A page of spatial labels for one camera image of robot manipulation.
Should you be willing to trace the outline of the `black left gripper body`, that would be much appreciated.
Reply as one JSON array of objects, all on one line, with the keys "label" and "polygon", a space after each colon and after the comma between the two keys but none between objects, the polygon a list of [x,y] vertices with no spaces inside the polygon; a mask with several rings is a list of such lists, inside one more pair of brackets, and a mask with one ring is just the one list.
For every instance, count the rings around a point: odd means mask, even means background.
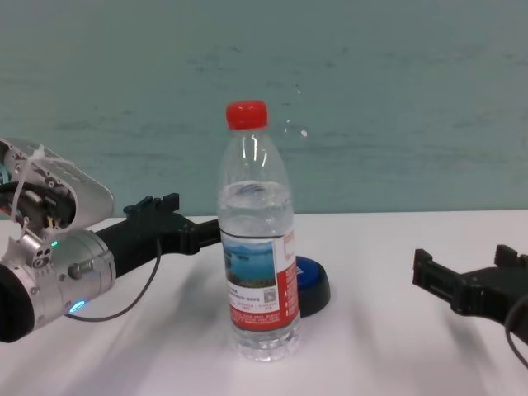
[{"label": "black left gripper body", "polygon": [[118,277],[158,255],[193,255],[199,251],[196,224],[179,214],[126,219],[96,235],[112,253]]}]

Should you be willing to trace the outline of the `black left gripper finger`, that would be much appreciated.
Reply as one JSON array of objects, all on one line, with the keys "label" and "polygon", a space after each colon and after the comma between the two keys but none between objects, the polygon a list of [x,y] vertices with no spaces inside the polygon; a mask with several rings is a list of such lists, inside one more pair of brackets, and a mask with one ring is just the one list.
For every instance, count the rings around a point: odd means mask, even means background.
[{"label": "black left gripper finger", "polygon": [[163,197],[146,196],[140,202],[127,205],[123,212],[129,221],[157,218],[180,209],[180,195],[171,193]]},{"label": "black left gripper finger", "polygon": [[193,250],[199,252],[202,248],[221,242],[220,227],[217,219],[195,224],[192,229]]}]

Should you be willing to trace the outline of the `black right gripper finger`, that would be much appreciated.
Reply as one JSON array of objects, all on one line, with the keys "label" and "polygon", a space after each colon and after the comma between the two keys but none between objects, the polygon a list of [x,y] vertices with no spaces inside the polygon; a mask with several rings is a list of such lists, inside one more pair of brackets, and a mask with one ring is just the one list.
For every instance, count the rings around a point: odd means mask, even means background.
[{"label": "black right gripper finger", "polygon": [[500,268],[527,269],[527,255],[520,254],[505,244],[497,245],[494,264]]},{"label": "black right gripper finger", "polygon": [[433,260],[424,249],[416,249],[413,258],[412,283],[458,308],[460,275]]}]

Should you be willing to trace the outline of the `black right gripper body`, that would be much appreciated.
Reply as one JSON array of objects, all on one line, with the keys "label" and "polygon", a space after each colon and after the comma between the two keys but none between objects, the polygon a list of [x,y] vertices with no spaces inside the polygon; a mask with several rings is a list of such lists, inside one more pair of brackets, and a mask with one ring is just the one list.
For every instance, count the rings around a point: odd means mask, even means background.
[{"label": "black right gripper body", "polygon": [[455,278],[452,310],[504,325],[507,315],[527,295],[527,270],[487,267]]}]

